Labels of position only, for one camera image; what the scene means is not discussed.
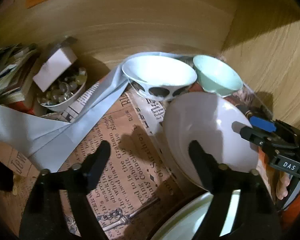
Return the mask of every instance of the bolt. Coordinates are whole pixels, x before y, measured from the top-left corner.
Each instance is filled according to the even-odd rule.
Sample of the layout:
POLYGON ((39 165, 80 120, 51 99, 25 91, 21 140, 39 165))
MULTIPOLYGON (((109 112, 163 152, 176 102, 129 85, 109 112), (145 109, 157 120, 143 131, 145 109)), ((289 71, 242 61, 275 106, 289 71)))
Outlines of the bolt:
POLYGON ((220 170, 225 171, 225 170, 228 169, 228 165, 227 165, 227 164, 224 164, 224 163, 221 163, 221 164, 219 164, 218 168, 219 168, 220 170))
POLYGON ((75 163, 71 166, 71 169, 73 169, 74 171, 77 171, 78 169, 81 168, 81 164, 80 163, 75 163))
POLYGON ((47 175, 47 174, 49 174, 49 173, 50 173, 50 170, 49 170, 49 169, 43 169, 43 170, 41 171, 41 175, 42 175, 42 176, 47 175))
POLYGON ((257 171, 256 169, 252 169, 250 172, 254 176, 258 176, 259 175, 259 171, 257 171))

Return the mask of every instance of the small white box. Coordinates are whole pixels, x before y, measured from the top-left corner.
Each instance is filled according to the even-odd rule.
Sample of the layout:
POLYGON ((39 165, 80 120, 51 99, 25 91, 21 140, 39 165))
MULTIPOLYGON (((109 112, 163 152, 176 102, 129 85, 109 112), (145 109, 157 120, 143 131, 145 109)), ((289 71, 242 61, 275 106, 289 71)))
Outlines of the small white box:
POLYGON ((76 60, 77 56, 70 47, 60 48, 42 65, 33 80, 42 92, 45 92, 76 60))

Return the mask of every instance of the light green bowl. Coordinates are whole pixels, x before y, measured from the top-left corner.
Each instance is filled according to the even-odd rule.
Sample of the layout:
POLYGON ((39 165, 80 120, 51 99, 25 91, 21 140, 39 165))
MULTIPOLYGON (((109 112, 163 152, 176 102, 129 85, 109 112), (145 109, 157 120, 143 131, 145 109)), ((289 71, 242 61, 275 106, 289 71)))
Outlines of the light green bowl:
POLYGON ((207 92, 226 97, 243 86, 236 71, 221 60, 207 55, 197 55, 193 58, 193 63, 198 83, 207 92))

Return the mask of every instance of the white ceramic bowl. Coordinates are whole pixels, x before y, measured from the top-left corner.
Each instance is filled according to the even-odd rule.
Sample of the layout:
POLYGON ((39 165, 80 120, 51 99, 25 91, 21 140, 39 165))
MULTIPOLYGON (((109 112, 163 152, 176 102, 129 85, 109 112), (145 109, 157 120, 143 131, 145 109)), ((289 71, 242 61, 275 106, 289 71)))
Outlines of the white ceramic bowl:
POLYGON ((188 64, 163 56, 131 58, 123 64, 122 71, 140 96, 157 101, 173 99, 197 79, 188 64))
POLYGON ((226 97, 243 86, 236 71, 217 58, 197 55, 193 58, 193 63, 198 75, 198 83, 207 92, 226 97))
POLYGON ((54 105, 54 106, 47 106, 44 104, 40 104, 54 112, 61 112, 67 109, 68 106, 70 106, 74 101, 76 101, 86 90, 86 81, 81 85, 81 87, 78 89, 78 91, 72 96, 70 97, 68 100, 54 105))
MULTIPOLYGON (((203 221, 212 198, 213 195, 207 192, 185 205, 160 227, 151 240, 191 240, 203 221)), ((220 236, 231 232, 239 198, 240 191, 234 191, 220 236)))
POLYGON ((235 171, 249 172, 258 163, 258 147, 241 138, 248 119, 234 105, 210 93, 192 92, 170 103, 163 119, 163 130, 171 153, 184 174, 202 187, 189 157, 188 147, 197 140, 218 163, 235 171))

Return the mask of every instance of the wooden panel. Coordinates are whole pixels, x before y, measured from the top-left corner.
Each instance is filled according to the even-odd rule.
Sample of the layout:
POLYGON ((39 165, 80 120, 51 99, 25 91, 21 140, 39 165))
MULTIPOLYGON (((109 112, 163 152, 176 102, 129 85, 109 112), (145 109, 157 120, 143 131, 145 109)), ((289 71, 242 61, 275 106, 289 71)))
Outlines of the wooden panel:
POLYGON ((279 0, 241 0, 223 56, 275 118, 300 128, 300 14, 279 0))
POLYGON ((64 35, 90 77, 100 78, 141 51, 219 54, 237 0, 48 0, 26 9, 15 0, 0 15, 0 46, 64 35))

